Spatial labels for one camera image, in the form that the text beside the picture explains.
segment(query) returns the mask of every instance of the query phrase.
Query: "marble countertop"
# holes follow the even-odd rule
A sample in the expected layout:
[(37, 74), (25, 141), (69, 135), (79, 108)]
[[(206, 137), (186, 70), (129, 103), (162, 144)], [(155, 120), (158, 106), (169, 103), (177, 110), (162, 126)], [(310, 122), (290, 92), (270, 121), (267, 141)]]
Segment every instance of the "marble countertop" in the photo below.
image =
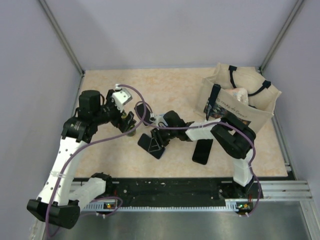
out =
[[(176, 111), (185, 122), (203, 121), (193, 112), (202, 78), (213, 74), (214, 68), (157, 68), (125, 70), (88, 70), (81, 90), (98, 90), (104, 96), (116, 83), (138, 89), (156, 114)], [(130, 91), (133, 100), (125, 111), (133, 111), (140, 100)], [(173, 139), (161, 159), (156, 159), (137, 145), (142, 133), (150, 135), (150, 127), (139, 126), (133, 137), (121, 137), (99, 143), (84, 150), (76, 177), (90, 177), (104, 172), (113, 178), (167, 178), (167, 177), (230, 177), (232, 158), (214, 141), (208, 163), (192, 161), (196, 142)], [(116, 136), (121, 132), (111, 124), (99, 126), (92, 141)], [(284, 159), (272, 124), (267, 124), (255, 140), (256, 158), (253, 170), (259, 177), (287, 176)]]

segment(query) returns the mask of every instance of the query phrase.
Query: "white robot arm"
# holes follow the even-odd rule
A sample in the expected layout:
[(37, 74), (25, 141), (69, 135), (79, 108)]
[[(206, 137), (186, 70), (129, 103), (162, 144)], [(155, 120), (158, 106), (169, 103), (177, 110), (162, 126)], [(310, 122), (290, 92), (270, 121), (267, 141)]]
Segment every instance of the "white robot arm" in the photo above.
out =
[(76, 224), (80, 212), (87, 204), (111, 190), (111, 177), (103, 173), (95, 173), (87, 184), (70, 193), (82, 152), (74, 156), (61, 174), (67, 160), (91, 142), (99, 125), (112, 123), (122, 133), (135, 125), (133, 113), (124, 112), (124, 105), (132, 99), (126, 89), (116, 85), (115, 90), (109, 90), (106, 103), (103, 98), (101, 104), (101, 96), (96, 90), (82, 92), (79, 96), (79, 107), (74, 116), (63, 125), (60, 147), (49, 177), (37, 198), (30, 199), (27, 204), (27, 209), (40, 221), (45, 221), (46, 211), (58, 178), (60, 183), (50, 207), (49, 223), (67, 229), (71, 229)]
[[(256, 134), (235, 115), (229, 113), (223, 118), (212, 121), (185, 123), (176, 112), (169, 111), (161, 115), (161, 118), (161, 122), (165, 123), (165, 128), (151, 130), (151, 137), (143, 134), (138, 142), (138, 145), (154, 157), (159, 159), (165, 147), (173, 138), (187, 142), (217, 140), (223, 149), (233, 157), (233, 180), (242, 187), (246, 187), (252, 182), (253, 175), (249, 167), (249, 162), (253, 156), (253, 149), (250, 143), (237, 132), (232, 134), (230, 132), (231, 129), (227, 126), (220, 124), (203, 126), (214, 122), (228, 123), (230, 126), (245, 134), (253, 143)], [(196, 128), (186, 130), (170, 129), (184, 127)]]

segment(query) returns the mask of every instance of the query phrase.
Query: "purple cable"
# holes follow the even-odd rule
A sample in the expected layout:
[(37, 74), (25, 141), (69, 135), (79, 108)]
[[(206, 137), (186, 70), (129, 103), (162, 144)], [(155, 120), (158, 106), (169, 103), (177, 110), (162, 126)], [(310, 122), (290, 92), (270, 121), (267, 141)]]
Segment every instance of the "purple cable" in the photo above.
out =
[(252, 169), (252, 162), (254, 161), (255, 159), (255, 156), (256, 156), (256, 148), (255, 148), (255, 145), (254, 143), (250, 140), (250, 138), (248, 138), (242, 131), (240, 131), (239, 129), (235, 128), (234, 126), (231, 126), (229, 125), (228, 123), (225, 123), (225, 122), (210, 122), (210, 123), (207, 123), (207, 124), (204, 124), (202, 126), (185, 126), (185, 127), (165, 127), (165, 126), (156, 126), (156, 125), (152, 125), (146, 121), (144, 121), (144, 117), (140, 117), (138, 112), (137, 112), (137, 105), (138, 103), (134, 106), (134, 111), (135, 111), (135, 114), (136, 116), (140, 119), (141, 122), (143, 122), (145, 125), (147, 126), (150, 126), (150, 127), (153, 127), (155, 129), (166, 129), (166, 130), (188, 130), (188, 129), (198, 129), (198, 128), (205, 128), (205, 127), (208, 127), (208, 126), (211, 126), (211, 125), (223, 125), (223, 126), (226, 126), (234, 131), (236, 131), (238, 134), (240, 134), (242, 137), (244, 137), (244, 139), (250, 144), (250, 146), (252, 147), (252, 150), (253, 150), (253, 154), (252, 154), (252, 158), (250, 159), (249, 163), (248, 163), (248, 166), (250, 168), (250, 172), (254, 178), (254, 180), (257, 182), (258, 184), (258, 196), (256, 198), (256, 202), (255, 202), (255, 205), (253, 207), (253, 209), (251, 210), (250, 213), (246, 214), (246, 216), (250, 217), (254, 211), (257, 209), (257, 206), (258, 206), (258, 203), (259, 203), (259, 200), (261, 198), (261, 193), (262, 193), (262, 188), (261, 188), (261, 184), (260, 184), (260, 181), (258, 179), (258, 177), (256, 176), (256, 174), (254, 173), (253, 169)]
[[(143, 102), (142, 102), (142, 101), (137, 101), (136, 104), (135, 104), (134, 109), (136, 109), (136, 107), (137, 107), (139, 104), (143, 104)], [(145, 102), (145, 105), (149, 108), (150, 113), (153, 113), (151, 106), (150, 106), (147, 102)]]
[[(135, 89), (134, 87), (129, 86), (129, 85), (126, 85), (126, 84), (120, 84), (120, 85), (118, 85), (118, 86), (119, 86), (119, 87), (124, 87), (124, 88), (131, 89), (131, 90), (135, 91), (136, 94), (138, 94), (138, 96), (141, 98), (141, 101), (142, 101), (142, 103), (143, 103), (143, 116), (142, 116), (142, 119), (144, 119), (145, 116), (146, 116), (146, 113), (147, 113), (147, 105), (146, 105), (145, 99), (144, 99), (144, 97), (141, 95), (141, 93), (140, 93), (137, 89)], [(138, 124), (137, 124), (136, 126), (134, 126), (131, 130), (126, 131), (126, 132), (124, 132), (124, 133), (122, 133), (122, 134), (119, 134), (119, 135), (117, 135), (117, 136), (108, 137), (108, 138), (104, 138), (104, 139), (101, 139), (101, 140), (93, 141), (93, 142), (91, 142), (91, 143), (89, 143), (89, 144), (87, 144), (87, 145), (84, 145), (84, 146), (80, 147), (80, 148), (79, 148), (77, 151), (75, 151), (75, 152), (73, 153), (73, 155), (70, 156), (69, 159), (65, 162), (65, 164), (63, 165), (63, 167), (62, 167), (61, 172), (60, 172), (59, 175), (63, 175), (63, 174), (64, 174), (64, 172), (65, 172), (68, 164), (69, 164), (69, 163), (72, 161), (72, 159), (73, 159), (78, 153), (80, 153), (83, 149), (86, 149), (86, 148), (88, 148), (88, 147), (90, 147), (90, 146), (92, 146), (92, 145), (94, 145), (94, 144), (99, 144), (99, 143), (103, 143), (103, 142), (107, 142), (107, 141), (110, 141), (110, 140), (114, 140), (114, 139), (121, 138), (121, 137), (123, 137), (123, 136), (125, 136), (125, 135), (127, 135), (127, 134), (129, 134), (129, 133), (131, 133), (131, 132), (133, 132), (133, 131), (135, 131), (142, 123), (143, 123), (142, 121), (139, 121)], [(54, 186), (54, 188), (53, 188), (52, 195), (51, 195), (51, 198), (50, 198), (50, 200), (49, 200), (48, 207), (47, 207), (46, 213), (45, 213), (45, 231), (46, 231), (46, 235), (47, 235), (48, 238), (53, 237), (53, 236), (58, 232), (58, 230), (59, 230), (59, 229), (58, 229), (53, 235), (50, 234), (50, 230), (49, 230), (49, 212), (50, 212), (51, 205), (52, 205), (52, 203), (53, 203), (53, 201), (54, 201), (55, 195), (56, 195), (56, 193), (57, 193), (57, 190), (58, 190), (58, 186), (59, 186), (60, 181), (61, 181), (61, 177), (58, 177), (58, 179), (57, 179), (57, 181), (56, 181), (56, 183), (55, 183), (55, 186)]]
[[(93, 141), (93, 142), (91, 142), (91, 143), (89, 143), (89, 144), (87, 144), (87, 145), (84, 145), (84, 146), (80, 147), (80, 148), (79, 148), (77, 151), (75, 151), (75, 152), (73, 153), (73, 155), (65, 162), (65, 164), (63, 165), (63, 167), (62, 167), (62, 169), (61, 169), (60, 175), (62, 175), (62, 174), (65, 172), (65, 170), (66, 170), (68, 164), (71, 162), (71, 160), (72, 160), (79, 152), (81, 152), (83, 149), (86, 149), (86, 148), (88, 148), (88, 147), (90, 147), (90, 146), (92, 146), (92, 145), (94, 145), (94, 144), (99, 144), (99, 143), (103, 143), (103, 142), (107, 142), (107, 141), (110, 141), (110, 140), (114, 140), (114, 139), (123, 137), (123, 136), (125, 136), (125, 135), (133, 132), (134, 130), (136, 130), (142, 123), (145, 123), (146, 125), (151, 126), (151, 127), (153, 127), (153, 128), (166, 129), (166, 130), (187, 130), (187, 129), (197, 129), (197, 128), (199, 128), (199, 126), (189, 126), (189, 127), (161, 127), (161, 126), (155, 126), (155, 125), (151, 125), (151, 124), (147, 123), (146, 121), (143, 120), (143, 119), (145, 118), (145, 116), (146, 116), (146, 113), (147, 113), (147, 104), (146, 104), (146, 102), (145, 102), (142, 94), (141, 94), (137, 89), (135, 89), (134, 87), (132, 87), (132, 86), (130, 86), (130, 85), (119, 84), (118, 86), (119, 86), (119, 87), (124, 87), (124, 88), (128, 88), (128, 89), (133, 90), (133, 91), (136, 92), (136, 93), (138, 94), (138, 96), (141, 98), (141, 102), (142, 102), (142, 104), (143, 104), (143, 115), (142, 115), (142, 117), (140, 117), (140, 116), (137, 114), (137, 105), (138, 105), (138, 104), (136, 104), (135, 107), (134, 107), (134, 110), (135, 110), (135, 112), (136, 112), (136, 115), (137, 115), (137, 117), (140, 119), (140, 121), (138, 122), (138, 124), (137, 124), (135, 127), (133, 127), (131, 130), (129, 130), (129, 131), (127, 131), (127, 132), (124, 132), (124, 133), (119, 134), (119, 135), (117, 135), (117, 136), (108, 137), (108, 138), (104, 138), (104, 139), (101, 139), (101, 140)], [(257, 208), (257, 206), (258, 206), (258, 203), (259, 203), (259, 200), (260, 200), (260, 198), (261, 198), (261, 192), (262, 192), (262, 188), (261, 188), (261, 184), (260, 184), (260, 182), (259, 182), (259, 179), (258, 179), (258, 177), (255, 175), (255, 173), (253, 172), (253, 169), (252, 169), (252, 166), (251, 166), (251, 163), (253, 162), (253, 160), (254, 160), (254, 158), (255, 158), (255, 156), (256, 156), (255, 145), (253, 144), (253, 142), (252, 142), (244, 133), (242, 133), (240, 130), (238, 130), (237, 128), (235, 128), (235, 127), (233, 127), (233, 126), (231, 126), (231, 125), (229, 125), (229, 124), (227, 124), (227, 123), (224, 123), (224, 122), (211, 122), (211, 123), (204, 124), (202, 127), (208, 127), (208, 126), (216, 125), (216, 124), (218, 124), (218, 125), (223, 125), (223, 126), (227, 126), (228, 128), (230, 128), (230, 129), (236, 131), (237, 133), (239, 133), (242, 137), (244, 137), (244, 138), (248, 141), (248, 143), (251, 145), (251, 147), (252, 147), (252, 149), (253, 149), (253, 155), (252, 155), (252, 158), (251, 158), (251, 160), (249, 161), (248, 165), (249, 165), (249, 167), (250, 167), (250, 172), (251, 172), (251, 174), (253, 175), (253, 178), (257, 181), (258, 191), (259, 191), (259, 192), (258, 192), (258, 197), (257, 197), (257, 199), (256, 199), (256, 203), (255, 203), (252, 211), (251, 211), (250, 213), (248, 213), (248, 215), (247, 215), (247, 216), (249, 217), (249, 216), (251, 216), (251, 214), (256, 210), (256, 208)], [(51, 205), (52, 205), (52, 203), (53, 203), (53, 201), (54, 201), (54, 197), (55, 197), (55, 195), (56, 195), (56, 193), (57, 193), (57, 190), (58, 190), (58, 186), (59, 186), (60, 181), (61, 181), (61, 178), (59, 177), (59, 178), (57, 179), (56, 183), (55, 183), (54, 188), (53, 188), (52, 195), (51, 195), (51, 198), (50, 198), (50, 200), (49, 200), (48, 207), (47, 207), (46, 213), (45, 213), (45, 230), (46, 230), (46, 235), (47, 235), (48, 238), (53, 237), (53, 236), (51, 236), (50, 231), (49, 231), (49, 212), (50, 212)]]
[[(101, 201), (101, 200), (106, 200), (106, 199), (112, 199), (112, 200), (119, 200), (119, 201), (120, 201), (120, 204), (116, 206), (116, 209), (114, 209), (111, 213), (106, 214), (106, 215), (105, 215), (106, 217), (109, 217), (109, 216), (115, 214), (115, 212), (118, 211), (119, 208), (121, 208), (122, 204), (124, 203), (124, 201), (123, 201), (120, 197), (118, 197), (118, 196), (106, 196), (106, 197), (94, 199), (94, 200), (91, 201), (91, 203), (98, 202), (98, 201)], [(88, 213), (85, 213), (85, 214), (81, 214), (81, 215), (79, 216), (79, 219), (81, 219), (81, 218), (83, 218), (83, 217), (86, 217), (86, 216), (89, 216), (89, 215), (103, 216), (103, 214), (101, 214), (101, 213), (88, 212)], [(58, 228), (55, 230), (55, 232), (54, 232), (54, 234), (52, 235), (52, 237), (55, 236), (56, 234), (59, 234), (61, 231), (62, 231), (62, 229), (61, 229), (60, 227), (58, 227)]]

